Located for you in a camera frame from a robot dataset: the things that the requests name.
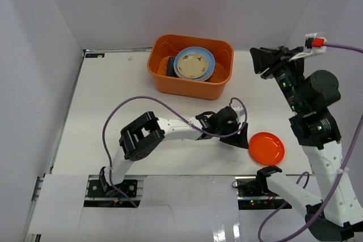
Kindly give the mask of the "light blue round plate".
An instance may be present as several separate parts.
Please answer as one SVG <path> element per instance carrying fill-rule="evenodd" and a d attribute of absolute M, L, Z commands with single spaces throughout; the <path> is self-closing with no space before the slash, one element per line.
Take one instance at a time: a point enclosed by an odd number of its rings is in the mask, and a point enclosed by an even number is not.
<path fill-rule="evenodd" d="M 195 79 L 190 79 L 190 80 L 196 80 L 196 81 L 208 80 L 213 74 L 213 71 L 214 71 L 214 68 L 216 65 L 216 61 L 215 61 L 214 56 L 212 55 L 212 53 L 209 50 L 199 47 L 199 46 L 192 46 L 192 47 L 185 48 L 177 54 L 177 56 L 175 57 L 175 62 L 174 62 L 174 70 L 175 70 L 177 76 L 182 79 L 188 79 L 188 78 L 182 77 L 176 68 L 176 63 L 177 63 L 178 58 L 180 58 L 181 56 L 183 56 L 187 53 L 200 53 L 204 57 L 206 57 L 206 59 L 208 60 L 208 64 L 209 64 L 209 67 L 203 76 L 201 76 L 199 78 L 195 78 Z"/>

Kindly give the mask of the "cream patterned small plate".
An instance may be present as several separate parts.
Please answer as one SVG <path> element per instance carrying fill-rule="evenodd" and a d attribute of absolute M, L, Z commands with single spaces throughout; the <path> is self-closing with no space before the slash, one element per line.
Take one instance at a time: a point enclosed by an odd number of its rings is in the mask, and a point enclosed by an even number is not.
<path fill-rule="evenodd" d="M 188 79 L 195 79 L 203 76 L 208 67 L 208 60 L 200 53 L 187 53 L 178 58 L 176 63 L 179 74 Z"/>

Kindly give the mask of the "teal square plate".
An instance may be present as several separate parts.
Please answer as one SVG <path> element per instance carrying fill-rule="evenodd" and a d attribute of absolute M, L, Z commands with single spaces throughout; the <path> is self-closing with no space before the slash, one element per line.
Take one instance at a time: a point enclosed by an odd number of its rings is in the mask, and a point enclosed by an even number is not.
<path fill-rule="evenodd" d="M 177 74 L 174 70 L 175 56 L 169 57 L 167 61 L 167 76 L 177 78 Z"/>

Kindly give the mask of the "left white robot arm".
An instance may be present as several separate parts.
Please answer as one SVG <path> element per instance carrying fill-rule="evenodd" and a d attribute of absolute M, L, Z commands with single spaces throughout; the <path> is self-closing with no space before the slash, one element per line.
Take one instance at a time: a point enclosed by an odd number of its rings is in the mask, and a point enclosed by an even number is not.
<path fill-rule="evenodd" d="M 100 189 L 107 197 L 118 195 L 119 190 L 129 196 L 121 186 L 125 174 L 134 162 L 149 156 L 161 142 L 207 140 L 214 135 L 227 145 L 248 149 L 248 123 L 240 121 L 242 116 L 244 109 L 240 106 L 226 106 L 217 113 L 207 111 L 186 122 L 157 117 L 152 111 L 142 114 L 121 130 L 111 165 L 100 170 Z"/>

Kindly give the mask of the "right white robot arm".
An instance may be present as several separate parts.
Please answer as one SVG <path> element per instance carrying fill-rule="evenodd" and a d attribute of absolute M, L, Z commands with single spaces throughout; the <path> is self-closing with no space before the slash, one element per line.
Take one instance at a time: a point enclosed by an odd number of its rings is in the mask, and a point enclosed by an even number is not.
<path fill-rule="evenodd" d="M 251 48 L 254 71 L 277 82 L 289 107 L 291 129 L 306 154 L 320 189 L 317 197 L 270 165 L 258 170 L 256 188 L 263 196 L 277 194 L 305 219 L 305 228 L 319 241 L 345 241 L 362 231 L 360 205 L 345 169 L 341 134 L 328 107 L 341 95 L 338 79 L 326 70 L 305 77 L 303 48 Z"/>

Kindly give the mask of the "orange plastic bin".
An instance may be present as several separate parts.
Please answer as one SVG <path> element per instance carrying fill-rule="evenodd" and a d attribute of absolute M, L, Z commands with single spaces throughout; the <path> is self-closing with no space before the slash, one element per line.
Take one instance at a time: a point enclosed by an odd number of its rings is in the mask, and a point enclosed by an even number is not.
<path fill-rule="evenodd" d="M 216 65 L 209 80 L 200 82 L 167 75 L 168 59 L 191 46 L 205 48 L 214 56 Z M 166 34 L 156 39 L 147 68 L 156 89 L 162 93 L 215 100 L 222 95 L 232 76 L 233 60 L 234 49 L 226 41 Z"/>

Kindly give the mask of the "orange round plate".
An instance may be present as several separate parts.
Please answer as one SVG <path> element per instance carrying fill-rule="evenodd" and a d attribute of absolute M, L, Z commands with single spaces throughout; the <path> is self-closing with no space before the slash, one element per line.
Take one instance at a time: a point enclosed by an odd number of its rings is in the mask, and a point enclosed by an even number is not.
<path fill-rule="evenodd" d="M 284 159 L 285 146 L 276 135 L 259 132 L 251 137 L 248 152 L 259 164 L 277 165 Z"/>

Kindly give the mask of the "left black corner label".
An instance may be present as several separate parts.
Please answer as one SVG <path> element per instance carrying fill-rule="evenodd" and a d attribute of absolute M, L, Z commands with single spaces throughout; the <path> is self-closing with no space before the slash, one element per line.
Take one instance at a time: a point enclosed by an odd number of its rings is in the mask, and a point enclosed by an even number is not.
<path fill-rule="evenodd" d="M 85 58 L 104 58 L 104 53 L 87 53 Z"/>

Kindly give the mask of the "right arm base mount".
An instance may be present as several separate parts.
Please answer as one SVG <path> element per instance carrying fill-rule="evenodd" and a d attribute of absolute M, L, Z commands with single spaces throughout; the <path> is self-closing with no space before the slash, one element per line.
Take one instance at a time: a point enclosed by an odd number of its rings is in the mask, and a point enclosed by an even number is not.
<path fill-rule="evenodd" d="M 236 177 L 231 186 L 237 191 L 240 211 L 276 210 L 284 203 L 284 200 L 274 193 L 263 193 L 253 176 Z"/>

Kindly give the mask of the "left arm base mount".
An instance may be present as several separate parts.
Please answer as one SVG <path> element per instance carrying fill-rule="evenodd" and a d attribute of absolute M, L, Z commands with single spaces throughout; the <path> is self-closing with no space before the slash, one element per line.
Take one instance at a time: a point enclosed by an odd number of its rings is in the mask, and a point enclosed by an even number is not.
<path fill-rule="evenodd" d="M 88 179 L 84 207 L 93 208 L 137 208 L 140 205 L 140 181 L 126 179 L 113 186 L 106 182 L 103 167 L 101 176 Z"/>

